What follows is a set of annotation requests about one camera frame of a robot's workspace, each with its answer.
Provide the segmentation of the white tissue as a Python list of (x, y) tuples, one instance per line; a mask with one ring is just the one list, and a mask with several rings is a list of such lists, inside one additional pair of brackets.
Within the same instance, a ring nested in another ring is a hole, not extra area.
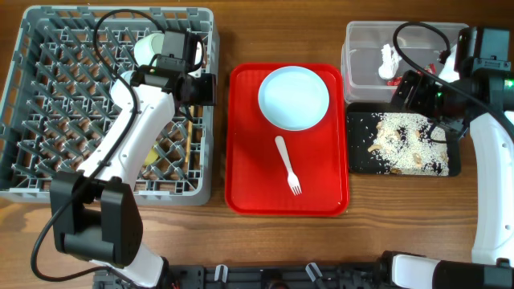
[(378, 75), (383, 80), (393, 79), (398, 71), (402, 57), (396, 49), (389, 44), (385, 44), (381, 49), (382, 64), (378, 68)]

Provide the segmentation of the red snack wrapper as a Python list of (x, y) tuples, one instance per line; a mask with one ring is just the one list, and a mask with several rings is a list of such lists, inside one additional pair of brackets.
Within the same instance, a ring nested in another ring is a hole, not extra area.
[[(431, 74), (435, 74), (437, 72), (436, 67), (433, 63), (430, 63), (424, 67), (425, 71), (430, 72)], [(398, 86), (401, 83), (402, 77), (394, 77), (391, 80), (386, 81), (387, 86)]]

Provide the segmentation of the wooden chopstick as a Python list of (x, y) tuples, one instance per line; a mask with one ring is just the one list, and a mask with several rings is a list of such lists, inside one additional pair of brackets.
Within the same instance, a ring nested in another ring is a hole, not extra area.
[[(194, 114), (194, 107), (189, 107), (189, 114), (191, 116), (191, 119)], [(192, 120), (188, 120), (187, 124), (187, 139), (186, 139), (186, 157), (185, 157), (185, 164), (188, 165), (190, 163), (190, 154), (191, 154), (191, 142), (192, 142), (192, 134), (193, 134), (193, 128), (194, 128), (194, 122)]]

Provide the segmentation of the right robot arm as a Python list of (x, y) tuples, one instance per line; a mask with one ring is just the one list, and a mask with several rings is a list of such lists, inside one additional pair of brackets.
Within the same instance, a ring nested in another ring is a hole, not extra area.
[(383, 253), (377, 282), (399, 288), (513, 286), (513, 72), (510, 32), (475, 26), (459, 32), (451, 83), (412, 67), (392, 103), (427, 117), (446, 132), (470, 133), (478, 181), (478, 222), (470, 263), (393, 251)]

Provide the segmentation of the white plastic fork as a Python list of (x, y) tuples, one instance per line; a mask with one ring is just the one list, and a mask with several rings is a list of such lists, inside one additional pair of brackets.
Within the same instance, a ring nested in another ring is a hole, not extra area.
[(285, 144), (284, 138), (282, 136), (277, 136), (275, 138), (275, 144), (276, 144), (276, 147), (279, 151), (279, 154), (283, 160), (284, 166), (288, 173), (288, 178), (287, 178), (288, 185), (289, 185), (291, 191), (293, 192), (293, 194), (295, 196), (298, 196), (298, 195), (302, 194), (300, 181), (292, 169), (292, 164), (289, 159), (288, 150), (287, 150), (287, 146)]

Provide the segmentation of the mint green bowl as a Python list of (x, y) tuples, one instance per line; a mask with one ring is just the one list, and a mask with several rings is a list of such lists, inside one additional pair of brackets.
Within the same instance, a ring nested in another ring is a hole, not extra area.
[[(161, 33), (153, 33), (145, 36), (136, 42), (134, 46), (134, 58), (138, 66), (149, 65), (150, 60), (157, 54), (160, 54), (163, 47), (164, 35)], [(195, 63), (199, 64), (200, 67), (195, 71), (190, 72), (193, 77), (199, 77), (202, 73), (202, 65), (204, 62), (204, 45), (202, 43), (197, 44)]]

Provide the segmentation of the yellow plastic cup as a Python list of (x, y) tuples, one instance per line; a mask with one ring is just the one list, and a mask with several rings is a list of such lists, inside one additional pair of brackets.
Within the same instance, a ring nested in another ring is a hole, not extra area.
[(151, 165), (159, 158), (157, 151), (154, 148), (149, 150), (147, 157), (144, 160), (144, 166)]

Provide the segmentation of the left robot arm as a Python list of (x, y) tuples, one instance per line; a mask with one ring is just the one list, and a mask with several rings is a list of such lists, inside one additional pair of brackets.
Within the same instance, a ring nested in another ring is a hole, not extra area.
[(168, 261), (142, 242), (133, 195), (137, 176), (161, 130), (188, 106), (215, 103), (216, 77), (202, 72), (199, 35), (157, 33), (161, 49), (137, 42), (137, 69), (115, 72), (111, 97), (120, 106), (107, 135), (74, 173), (59, 172), (50, 187), (58, 252), (95, 263), (135, 288), (175, 288)]

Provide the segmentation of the light blue plate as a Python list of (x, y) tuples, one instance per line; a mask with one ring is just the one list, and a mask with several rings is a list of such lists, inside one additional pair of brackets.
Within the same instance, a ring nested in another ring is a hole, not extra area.
[(305, 67), (286, 66), (268, 74), (258, 90), (263, 116), (277, 128), (298, 132), (317, 125), (330, 96), (321, 77)]

